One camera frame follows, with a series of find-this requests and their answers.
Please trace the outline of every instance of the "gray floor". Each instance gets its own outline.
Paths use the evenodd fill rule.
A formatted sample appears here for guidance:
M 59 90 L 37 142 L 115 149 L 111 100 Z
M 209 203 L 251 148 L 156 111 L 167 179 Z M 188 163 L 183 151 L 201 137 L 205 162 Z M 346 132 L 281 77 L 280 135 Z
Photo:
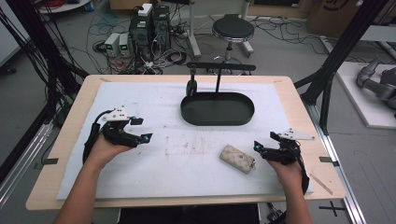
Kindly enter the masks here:
M 102 70 L 97 71 L 83 51 L 88 51 L 102 68 L 106 68 L 106 59 L 92 51 L 92 44 L 98 40 L 105 40 L 106 37 L 88 35 L 88 30 L 92 26 L 90 31 L 96 33 L 98 29 L 101 31 L 105 29 L 100 28 L 97 23 L 120 22 L 120 26 L 114 27 L 113 32 L 122 31 L 129 25 L 128 18 L 128 14 L 115 14 L 109 10 L 107 4 L 102 4 L 92 13 L 83 9 L 61 13 L 57 15 L 57 22 L 78 63 L 90 74 L 99 74 Z M 210 21 L 209 17 L 197 19 L 196 27 L 204 25 L 197 34 L 210 34 L 212 24 Z M 300 37 L 309 35 L 305 31 L 304 21 L 297 22 L 289 24 L 288 31 L 299 34 Z M 273 29 L 269 25 L 262 27 Z M 282 28 L 285 38 L 297 37 L 287 34 L 285 28 L 285 26 Z M 267 32 L 277 37 L 281 35 L 279 28 Z M 256 29 L 254 37 L 250 40 L 255 52 L 249 58 L 238 46 L 233 48 L 235 58 L 243 63 L 257 66 L 257 70 L 253 72 L 254 76 L 288 76 L 293 81 L 297 81 L 317 71 L 326 60 L 324 48 L 316 39 L 306 39 L 305 44 L 291 44 L 278 40 L 268 33 Z M 198 35 L 197 40 L 203 53 L 200 62 L 210 62 L 213 57 L 224 54 L 225 42 L 211 35 Z M 359 59 L 348 59 L 352 62 L 363 62 L 363 60 L 369 61 L 376 55 L 380 55 L 385 62 L 394 63 L 381 49 L 367 42 L 359 43 L 351 53 L 352 57 Z M 0 124 L 3 127 L 0 131 L 1 162 L 15 147 L 45 104 L 44 84 L 23 53 L 15 55 L 11 62 L 17 67 L 17 73 L 9 75 L 3 69 L 0 73 L 0 106 L 3 108 L 0 110 Z M 181 75 L 189 73 L 185 66 L 177 65 L 165 68 L 163 72 Z M 205 70 L 199 70 L 197 74 L 207 75 Z M 35 162 L 0 211 L 0 223 L 51 223 L 56 216 L 57 211 L 28 211 L 24 205 L 40 173 L 39 169 L 35 169 L 35 164 L 40 161 L 41 155 L 50 146 L 57 132 L 59 130 L 53 131 L 48 143 L 42 148 Z M 337 78 L 334 79 L 332 88 L 329 133 L 367 223 L 395 223 L 396 175 L 393 173 L 396 166 L 395 131 L 366 128 Z M 335 207 L 344 207 L 341 201 L 332 203 Z M 343 210 L 334 213 L 333 210 L 319 208 L 330 207 L 329 201 L 315 201 L 308 204 L 315 223 L 350 222 L 347 213 Z M 283 203 L 275 203 L 275 206 L 285 209 Z M 265 223 L 267 209 L 264 204 L 261 204 L 261 208 L 262 223 Z M 115 223 L 117 213 L 117 209 L 97 209 L 94 223 Z

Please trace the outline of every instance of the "round stool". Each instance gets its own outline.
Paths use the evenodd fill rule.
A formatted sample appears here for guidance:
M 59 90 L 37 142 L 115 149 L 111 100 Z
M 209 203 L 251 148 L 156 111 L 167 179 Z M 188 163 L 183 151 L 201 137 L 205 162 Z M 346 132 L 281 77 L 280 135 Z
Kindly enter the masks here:
M 223 18 L 213 23 L 212 32 L 215 37 L 228 41 L 225 56 L 218 56 L 214 58 L 213 61 L 224 59 L 223 63 L 241 63 L 239 60 L 231 57 L 233 43 L 242 43 L 251 39 L 254 35 L 253 25 L 248 21 L 240 19 L 237 15 L 225 15 Z

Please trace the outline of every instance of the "black oval plate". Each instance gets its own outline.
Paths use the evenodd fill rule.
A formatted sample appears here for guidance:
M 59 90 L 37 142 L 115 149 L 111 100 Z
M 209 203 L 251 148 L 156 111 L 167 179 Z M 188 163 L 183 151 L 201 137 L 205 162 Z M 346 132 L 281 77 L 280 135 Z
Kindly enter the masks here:
M 237 126 L 254 114 L 253 102 L 238 92 L 196 92 L 180 104 L 181 116 L 197 126 Z

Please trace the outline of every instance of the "human hand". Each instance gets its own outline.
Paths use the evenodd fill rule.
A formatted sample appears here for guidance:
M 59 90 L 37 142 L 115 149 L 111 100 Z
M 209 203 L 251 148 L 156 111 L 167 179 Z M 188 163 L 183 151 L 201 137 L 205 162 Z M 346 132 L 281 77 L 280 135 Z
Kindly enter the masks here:
M 116 146 L 108 142 L 103 134 L 99 134 L 95 144 L 92 147 L 90 156 L 85 161 L 85 164 L 92 165 L 95 168 L 102 170 L 106 164 L 113 160 L 122 152 L 128 151 L 130 148 L 126 146 Z
M 283 187 L 285 193 L 295 192 L 298 190 L 302 192 L 303 175 L 302 170 L 297 161 L 292 164 L 283 165 L 277 161 L 267 161 L 276 171 L 277 178 Z

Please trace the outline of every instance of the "black stool seat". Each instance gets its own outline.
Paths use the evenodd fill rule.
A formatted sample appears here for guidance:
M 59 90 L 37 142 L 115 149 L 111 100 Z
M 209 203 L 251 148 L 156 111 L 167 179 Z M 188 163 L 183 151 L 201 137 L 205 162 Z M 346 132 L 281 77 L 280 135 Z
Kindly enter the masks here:
M 254 27 L 248 21 L 225 16 L 213 24 L 213 35 L 230 42 L 246 42 L 254 35 Z

